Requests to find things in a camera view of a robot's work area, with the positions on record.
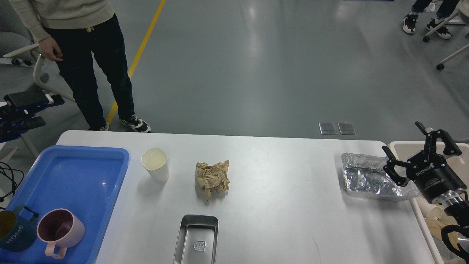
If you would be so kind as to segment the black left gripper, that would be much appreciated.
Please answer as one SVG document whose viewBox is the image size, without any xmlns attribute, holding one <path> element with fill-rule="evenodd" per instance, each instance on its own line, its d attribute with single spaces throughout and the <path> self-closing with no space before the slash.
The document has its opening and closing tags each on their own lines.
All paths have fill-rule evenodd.
<svg viewBox="0 0 469 264">
<path fill-rule="evenodd" d="M 1 143 L 16 140 L 28 130 L 46 125 L 42 117 L 33 117 L 25 121 L 28 113 L 24 110 L 43 110 L 65 103 L 60 95 L 49 95 L 42 91 L 15 92 L 5 95 L 4 100 L 9 106 L 1 107 Z"/>
</svg>

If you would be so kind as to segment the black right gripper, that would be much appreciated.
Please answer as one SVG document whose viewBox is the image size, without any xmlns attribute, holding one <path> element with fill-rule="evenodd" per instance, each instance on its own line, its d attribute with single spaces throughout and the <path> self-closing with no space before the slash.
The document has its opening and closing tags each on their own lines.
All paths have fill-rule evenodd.
<svg viewBox="0 0 469 264">
<path fill-rule="evenodd" d="M 383 166 L 384 172 L 399 187 L 406 187 L 412 180 L 418 187 L 421 195 L 430 204 L 436 203 L 438 197 L 449 191 L 457 194 L 467 189 L 466 184 L 457 176 L 454 170 L 447 164 L 444 157 L 457 157 L 462 154 L 461 149 L 445 130 L 433 130 L 416 121 L 415 125 L 425 135 L 424 149 L 407 162 L 400 161 L 388 146 L 382 146 L 388 160 Z M 443 156 L 436 153 L 436 142 L 440 139 L 444 143 Z M 407 177 L 399 175 L 395 167 L 407 169 Z"/>
</svg>

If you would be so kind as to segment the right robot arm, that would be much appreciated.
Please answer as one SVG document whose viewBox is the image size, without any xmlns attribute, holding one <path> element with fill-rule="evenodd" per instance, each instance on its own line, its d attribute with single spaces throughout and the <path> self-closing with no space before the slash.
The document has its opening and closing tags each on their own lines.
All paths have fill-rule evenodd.
<svg viewBox="0 0 469 264">
<path fill-rule="evenodd" d="M 424 148 L 404 162 L 388 146 L 382 146 L 388 158 L 383 170 L 399 187 L 414 182 L 427 202 L 442 205 L 445 214 L 456 220 L 441 229 L 442 242 L 467 262 L 468 252 L 459 243 L 454 247 L 449 238 L 453 232 L 468 237 L 468 197 L 462 198 L 467 186 L 447 163 L 447 158 L 460 156 L 462 151 L 447 131 L 427 128 L 418 121 L 415 125 L 425 136 Z"/>
</svg>

